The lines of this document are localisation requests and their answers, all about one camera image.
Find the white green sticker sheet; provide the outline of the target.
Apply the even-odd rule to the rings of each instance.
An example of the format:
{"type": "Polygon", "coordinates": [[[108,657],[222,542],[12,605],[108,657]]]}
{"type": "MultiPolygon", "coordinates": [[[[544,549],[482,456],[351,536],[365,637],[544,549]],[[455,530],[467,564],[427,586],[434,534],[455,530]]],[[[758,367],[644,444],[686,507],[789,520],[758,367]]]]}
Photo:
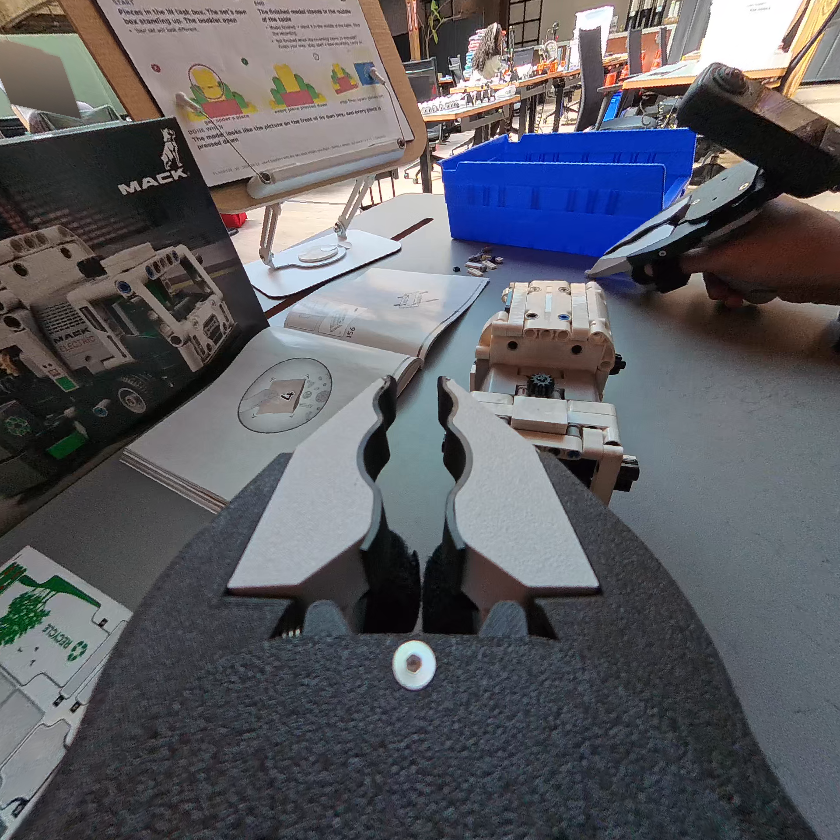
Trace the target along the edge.
{"type": "Polygon", "coordinates": [[[1,838],[55,775],[131,617],[30,546],[2,563],[1,838]]]}

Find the person's right hand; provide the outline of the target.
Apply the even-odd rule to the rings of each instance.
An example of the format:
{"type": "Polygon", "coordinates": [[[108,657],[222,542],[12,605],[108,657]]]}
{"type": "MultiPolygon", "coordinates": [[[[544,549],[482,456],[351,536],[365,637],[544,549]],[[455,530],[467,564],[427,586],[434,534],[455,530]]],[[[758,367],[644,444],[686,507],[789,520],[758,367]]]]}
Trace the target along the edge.
{"type": "Polygon", "coordinates": [[[790,303],[837,306],[838,218],[779,196],[730,238],[682,255],[679,264],[701,274],[708,297],[730,308],[756,288],[790,303]]]}

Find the printed instruction sheet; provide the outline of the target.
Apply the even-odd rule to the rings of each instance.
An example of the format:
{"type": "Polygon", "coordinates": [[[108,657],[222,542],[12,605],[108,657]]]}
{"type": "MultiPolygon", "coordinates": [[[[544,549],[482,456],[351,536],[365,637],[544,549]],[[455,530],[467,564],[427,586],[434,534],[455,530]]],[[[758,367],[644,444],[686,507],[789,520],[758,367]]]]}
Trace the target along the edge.
{"type": "Polygon", "coordinates": [[[395,163],[413,132],[361,2],[98,2],[208,186],[395,163]]]}

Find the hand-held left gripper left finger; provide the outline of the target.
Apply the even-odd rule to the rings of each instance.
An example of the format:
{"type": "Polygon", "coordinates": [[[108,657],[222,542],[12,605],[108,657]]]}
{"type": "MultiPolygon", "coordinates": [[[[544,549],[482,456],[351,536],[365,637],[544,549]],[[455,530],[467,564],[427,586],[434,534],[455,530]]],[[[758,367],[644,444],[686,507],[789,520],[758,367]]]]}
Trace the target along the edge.
{"type": "Polygon", "coordinates": [[[386,375],[297,446],[228,594],[327,601],[362,632],[398,631],[398,536],[376,483],[395,415],[396,381],[386,375]]]}

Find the wooden document stand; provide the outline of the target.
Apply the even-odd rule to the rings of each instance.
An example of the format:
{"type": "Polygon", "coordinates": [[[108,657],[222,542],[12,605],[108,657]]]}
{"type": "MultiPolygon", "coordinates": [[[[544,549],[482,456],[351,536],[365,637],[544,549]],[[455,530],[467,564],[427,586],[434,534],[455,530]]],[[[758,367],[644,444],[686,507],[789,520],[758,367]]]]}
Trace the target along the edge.
{"type": "MultiPolygon", "coordinates": [[[[112,32],[98,2],[107,1],[62,1],[59,5],[131,119],[141,121],[155,117],[171,118],[161,112],[152,98],[112,32]]],[[[348,176],[320,176],[313,183],[299,185],[295,189],[282,188],[279,192],[267,196],[250,194],[249,188],[253,183],[249,179],[227,185],[209,186],[217,209],[222,214],[236,214],[260,208],[266,210],[259,241],[259,261],[249,264],[246,270],[252,286],[268,298],[279,299],[295,295],[391,256],[400,249],[400,244],[390,238],[365,233],[353,227],[352,220],[377,175],[400,165],[413,163],[425,152],[425,125],[379,3],[361,2],[361,5],[377,47],[381,51],[387,76],[410,123],[413,140],[406,146],[400,160],[395,163],[363,168],[348,176]],[[353,180],[350,198],[331,232],[321,234],[301,245],[291,246],[277,253],[274,251],[281,206],[285,201],[311,189],[350,179],[353,180]]]]}

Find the tall black chair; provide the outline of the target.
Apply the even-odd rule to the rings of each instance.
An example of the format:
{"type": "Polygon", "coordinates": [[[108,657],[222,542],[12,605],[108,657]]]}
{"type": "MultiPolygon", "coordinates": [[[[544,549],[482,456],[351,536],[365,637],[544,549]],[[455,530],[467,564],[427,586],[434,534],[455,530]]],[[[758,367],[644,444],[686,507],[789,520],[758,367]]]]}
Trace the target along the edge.
{"type": "Polygon", "coordinates": [[[581,100],[574,126],[583,132],[595,126],[602,107],[605,72],[603,67],[602,30],[600,27],[581,29],[578,38],[581,100]]]}

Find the long wooden desk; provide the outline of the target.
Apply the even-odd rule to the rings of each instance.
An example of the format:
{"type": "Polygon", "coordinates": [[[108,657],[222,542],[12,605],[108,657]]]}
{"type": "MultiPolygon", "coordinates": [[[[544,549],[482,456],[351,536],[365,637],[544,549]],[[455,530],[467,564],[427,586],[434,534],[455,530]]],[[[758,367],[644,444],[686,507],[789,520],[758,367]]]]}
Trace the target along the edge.
{"type": "Polygon", "coordinates": [[[579,70],[557,70],[506,86],[487,82],[454,88],[447,95],[420,102],[418,108],[426,125],[459,123],[463,131],[474,133],[474,144],[486,142],[492,125],[499,123],[504,128],[518,111],[516,135],[521,139],[527,133],[540,131],[539,104],[549,100],[550,94],[554,95],[554,121],[559,123],[563,95],[580,80],[579,70]]]}

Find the blue plastic bin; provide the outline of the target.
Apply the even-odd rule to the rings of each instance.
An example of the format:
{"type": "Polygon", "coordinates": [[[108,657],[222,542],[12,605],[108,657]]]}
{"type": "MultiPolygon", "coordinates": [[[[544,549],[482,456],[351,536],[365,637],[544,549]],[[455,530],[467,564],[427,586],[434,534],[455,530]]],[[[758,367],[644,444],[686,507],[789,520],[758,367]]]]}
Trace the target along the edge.
{"type": "Polygon", "coordinates": [[[440,164],[451,237],[598,259],[681,198],[688,129],[528,133],[440,164]]]}

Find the black office chair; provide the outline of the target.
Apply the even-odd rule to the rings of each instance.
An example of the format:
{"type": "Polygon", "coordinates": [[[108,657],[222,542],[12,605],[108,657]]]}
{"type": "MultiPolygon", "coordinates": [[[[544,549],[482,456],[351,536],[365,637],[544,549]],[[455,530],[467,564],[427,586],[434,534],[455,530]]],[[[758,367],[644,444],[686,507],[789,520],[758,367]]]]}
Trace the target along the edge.
{"type": "MultiPolygon", "coordinates": [[[[438,98],[438,73],[435,59],[409,60],[403,63],[403,68],[418,106],[438,98]]],[[[424,193],[433,191],[434,153],[444,140],[444,126],[442,122],[426,123],[427,147],[419,159],[418,167],[418,179],[424,193]]]]}

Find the white lego cab assembly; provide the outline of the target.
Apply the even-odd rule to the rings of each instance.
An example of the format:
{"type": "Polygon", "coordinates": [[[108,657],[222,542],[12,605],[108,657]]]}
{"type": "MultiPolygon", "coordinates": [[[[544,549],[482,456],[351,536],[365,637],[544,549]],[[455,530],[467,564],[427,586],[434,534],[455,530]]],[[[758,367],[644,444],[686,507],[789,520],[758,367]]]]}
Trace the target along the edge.
{"type": "Polygon", "coordinates": [[[609,504],[632,489],[639,465],[605,397],[625,362],[603,289],[593,281],[518,281],[502,300],[476,346],[472,396],[609,504]]]}

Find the lego instruction booklet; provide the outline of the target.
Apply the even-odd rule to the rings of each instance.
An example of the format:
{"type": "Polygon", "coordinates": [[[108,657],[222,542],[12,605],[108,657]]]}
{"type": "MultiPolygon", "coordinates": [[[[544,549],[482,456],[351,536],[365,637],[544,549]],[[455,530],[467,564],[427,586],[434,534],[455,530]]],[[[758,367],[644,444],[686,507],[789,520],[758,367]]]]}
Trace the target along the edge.
{"type": "Polygon", "coordinates": [[[124,464],[213,513],[278,455],[390,375],[400,395],[487,277],[371,268],[326,284],[123,451],[124,464]]]}

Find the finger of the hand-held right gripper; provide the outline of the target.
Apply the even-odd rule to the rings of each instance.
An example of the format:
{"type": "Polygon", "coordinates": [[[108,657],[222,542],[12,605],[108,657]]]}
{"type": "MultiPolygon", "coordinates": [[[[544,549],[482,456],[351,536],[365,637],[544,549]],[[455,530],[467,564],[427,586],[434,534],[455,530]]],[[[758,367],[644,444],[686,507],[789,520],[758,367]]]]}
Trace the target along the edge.
{"type": "Polygon", "coordinates": [[[686,221],[693,202],[686,195],[625,236],[604,253],[604,260],[660,259],[686,252],[697,243],[697,226],[686,221]]]}
{"type": "Polygon", "coordinates": [[[635,282],[688,282],[679,255],[690,241],[690,226],[639,228],[610,248],[592,268],[589,279],[627,273],[635,282]]]}

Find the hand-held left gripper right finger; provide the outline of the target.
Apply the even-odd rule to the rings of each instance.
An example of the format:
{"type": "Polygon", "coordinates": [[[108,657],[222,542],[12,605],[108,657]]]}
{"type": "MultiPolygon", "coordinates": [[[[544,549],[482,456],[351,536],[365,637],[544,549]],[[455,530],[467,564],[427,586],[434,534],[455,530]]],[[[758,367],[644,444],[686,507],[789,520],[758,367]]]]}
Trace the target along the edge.
{"type": "Polygon", "coordinates": [[[437,546],[437,633],[476,634],[504,603],[529,618],[538,600],[599,595],[535,447],[448,377],[437,379],[437,419],[453,480],[437,546]]]}

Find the dark lego truck box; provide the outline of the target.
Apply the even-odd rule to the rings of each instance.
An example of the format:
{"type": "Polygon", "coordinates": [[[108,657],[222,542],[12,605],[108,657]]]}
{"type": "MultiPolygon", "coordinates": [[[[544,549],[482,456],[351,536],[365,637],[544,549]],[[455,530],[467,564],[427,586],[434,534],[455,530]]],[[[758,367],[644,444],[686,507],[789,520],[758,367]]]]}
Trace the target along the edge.
{"type": "Polygon", "coordinates": [[[174,119],[2,140],[2,533],[267,325],[174,119]]]}

